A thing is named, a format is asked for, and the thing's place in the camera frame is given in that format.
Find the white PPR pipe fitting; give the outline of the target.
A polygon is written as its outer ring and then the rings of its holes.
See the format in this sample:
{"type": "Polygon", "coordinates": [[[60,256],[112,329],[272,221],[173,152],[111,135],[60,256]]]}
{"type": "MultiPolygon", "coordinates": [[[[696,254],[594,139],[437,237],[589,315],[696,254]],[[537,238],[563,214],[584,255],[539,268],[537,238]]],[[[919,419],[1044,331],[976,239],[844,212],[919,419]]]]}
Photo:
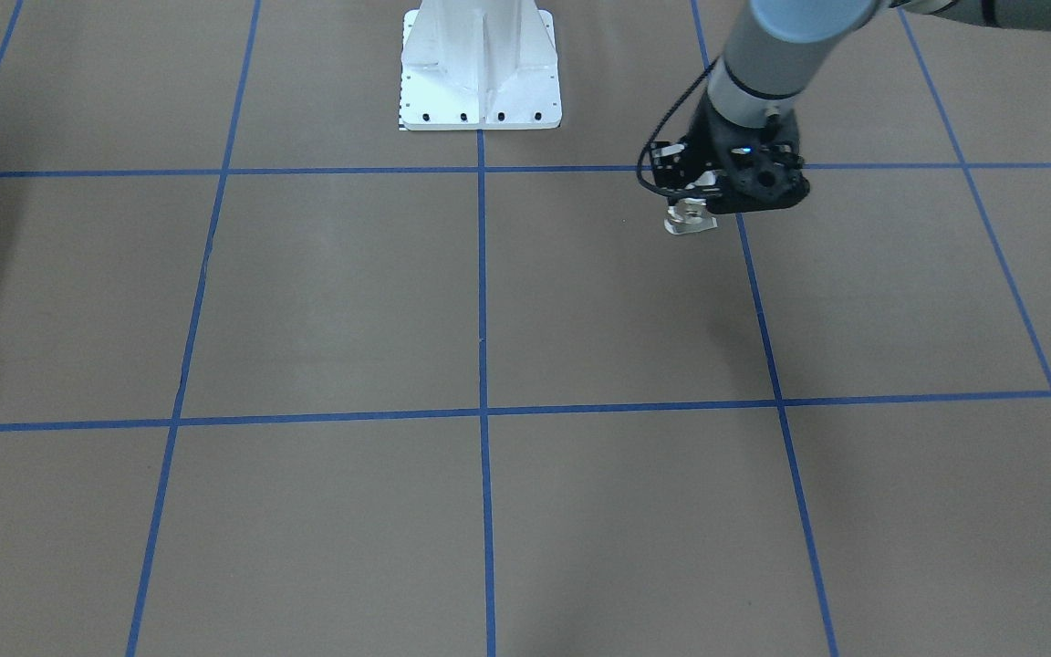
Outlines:
{"type": "Polygon", "coordinates": [[[717,229],[719,220],[705,198],[682,198],[668,201],[663,225],[671,235],[684,237],[717,229]]]}

